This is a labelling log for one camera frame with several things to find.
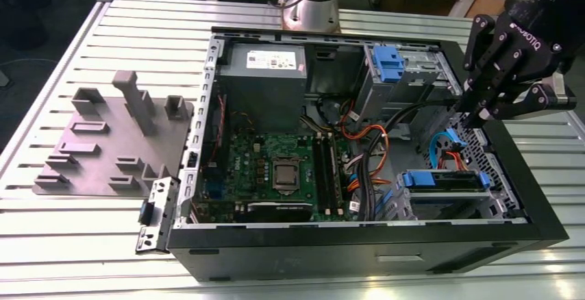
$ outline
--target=aluminum slotted table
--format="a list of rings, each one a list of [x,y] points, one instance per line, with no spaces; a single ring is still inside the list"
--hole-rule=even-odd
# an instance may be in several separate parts
[[[0,295],[125,299],[574,299],[585,295],[585,132],[574,113],[508,123],[571,240],[464,275],[201,284],[172,255],[135,255],[142,200],[33,193],[71,118],[79,87],[121,96],[118,69],[135,70],[151,97],[200,100],[210,28],[280,29],[265,5],[188,0],[97,3],[0,156]],[[345,34],[468,42],[471,20],[341,11]]]

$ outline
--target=robotic arm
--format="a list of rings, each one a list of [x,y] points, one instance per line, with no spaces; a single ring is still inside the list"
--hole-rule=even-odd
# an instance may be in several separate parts
[[[338,29],[337,0],[280,3],[289,29]],[[465,53],[469,77],[457,105],[460,112],[469,113],[465,126],[572,110],[576,98],[564,74],[584,44],[585,0],[509,1],[497,21],[479,15]]]
[[[467,127],[576,107],[564,74],[585,43],[584,2],[508,1],[496,22],[489,16],[476,17],[464,63],[469,77],[459,104],[459,111],[469,113]]]

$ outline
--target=cpu socket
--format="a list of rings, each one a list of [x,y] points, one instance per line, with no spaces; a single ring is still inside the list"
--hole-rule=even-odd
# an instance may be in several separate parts
[[[273,188],[282,195],[290,195],[301,188],[300,160],[280,158],[273,160]]]

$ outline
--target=power supply label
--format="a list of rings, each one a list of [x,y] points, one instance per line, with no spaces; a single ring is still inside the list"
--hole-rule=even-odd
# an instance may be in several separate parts
[[[246,67],[260,69],[297,69],[297,58],[294,52],[249,51]]]

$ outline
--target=green circuit board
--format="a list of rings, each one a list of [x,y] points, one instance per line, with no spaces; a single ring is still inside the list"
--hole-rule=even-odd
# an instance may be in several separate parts
[[[313,221],[346,221],[345,211],[325,214],[318,210],[318,193],[314,173],[313,136],[248,135],[230,139],[228,177],[224,183],[208,182],[210,199],[197,204],[208,212],[210,222],[233,223],[234,212],[244,203],[277,201],[310,203]],[[349,144],[337,141],[338,157],[346,153]],[[274,189],[274,165],[282,160],[298,164],[298,189],[280,192]],[[338,205],[345,208],[342,198]]]

